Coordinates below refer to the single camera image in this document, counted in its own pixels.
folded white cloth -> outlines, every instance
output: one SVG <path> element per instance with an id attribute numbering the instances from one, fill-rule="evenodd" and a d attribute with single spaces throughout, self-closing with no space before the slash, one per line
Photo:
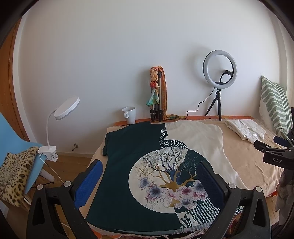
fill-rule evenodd
<path id="1" fill-rule="evenodd" d="M 256 140 L 261 142 L 264 140 L 264 129 L 251 119 L 227 120 L 225 121 L 225 124 L 239 135 L 242 140 L 247 139 L 253 144 Z"/>

ring light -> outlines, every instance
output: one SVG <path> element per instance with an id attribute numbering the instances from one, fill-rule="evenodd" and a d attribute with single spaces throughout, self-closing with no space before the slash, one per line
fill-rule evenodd
<path id="1" fill-rule="evenodd" d="M 210 77 L 209 74 L 208 74 L 208 63 L 209 63 L 210 59 L 211 59 L 212 57 L 214 57 L 214 56 L 218 56 L 218 55 L 225 56 L 226 58 L 229 59 L 229 61 L 230 61 L 231 64 L 232 64 L 233 75 L 232 75 L 232 77 L 229 79 L 229 81 L 226 82 L 226 83 L 215 82 L 215 81 L 213 81 L 213 80 L 211 79 L 211 77 Z M 219 50 L 217 50 L 217 51 L 213 51 L 213 52 L 209 53 L 209 54 L 206 56 L 206 58 L 205 58 L 205 60 L 204 60 L 204 62 L 203 62 L 203 74 L 204 74 L 204 77 L 205 77 L 205 79 L 207 80 L 207 82 L 208 82 L 209 84 L 211 84 L 213 87 L 215 87 L 215 88 L 217 88 L 217 89 L 225 89 L 225 88 L 230 87 L 230 86 L 235 82 L 235 80 L 236 80 L 236 78 L 237 78 L 237 64 L 236 64 L 234 58 L 233 58 L 229 53 L 227 53 L 227 52 L 225 52 L 225 51 L 219 51 Z"/>

silver screw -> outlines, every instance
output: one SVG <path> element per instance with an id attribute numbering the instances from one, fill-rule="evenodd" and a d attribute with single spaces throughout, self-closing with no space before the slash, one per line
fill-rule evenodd
<path id="1" fill-rule="evenodd" d="M 262 192 L 262 189 L 261 189 L 261 187 L 259 187 L 259 186 L 257 186 L 255 189 L 256 189 L 256 191 L 258 191 L 258 192 Z"/>
<path id="2" fill-rule="evenodd" d="M 71 185 L 71 182 L 70 181 L 66 181 L 63 183 L 63 186 L 65 187 L 69 187 Z"/>
<path id="3" fill-rule="evenodd" d="M 42 184 L 39 184 L 38 186 L 37 186 L 37 190 L 41 190 L 43 188 L 43 185 Z"/>
<path id="4" fill-rule="evenodd" d="M 234 184 L 234 183 L 229 183 L 229 188 L 232 188 L 232 189 L 234 189 L 234 188 L 236 188 L 236 184 Z"/>

tripod leg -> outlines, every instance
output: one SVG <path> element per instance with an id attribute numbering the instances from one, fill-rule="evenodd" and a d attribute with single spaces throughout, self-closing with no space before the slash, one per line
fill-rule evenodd
<path id="1" fill-rule="evenodd" d="M 205 116 L 207 116 L 207 114 L 209 113 L 209 111 L 211 110 L 211 108 L 213 107 L 214 103 L 216 102 L 216 100 L 218 99 L 218 96 L 216 95 L 216 97 L 214 98 L 213 102 L 211 103 L 208 111 L 206 112 Z"/>
<path id="2" fill-rule="evenodd" d="M 221 92 L 220 91 L 216 93 L 216 97 L 218 99 L 218 118 L 219 118 L 219 121 L 221 121 Z"/>

leopard print cushion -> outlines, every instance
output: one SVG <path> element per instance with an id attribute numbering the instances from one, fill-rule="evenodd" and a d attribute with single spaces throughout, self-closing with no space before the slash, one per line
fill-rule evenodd
<path id="1" fill-rule="evenodd" d="M 24 188 L 38 147 L 30 147 L 18 154 L 7 153 L 0 167 L 0 199 L 20 207 Z"/>

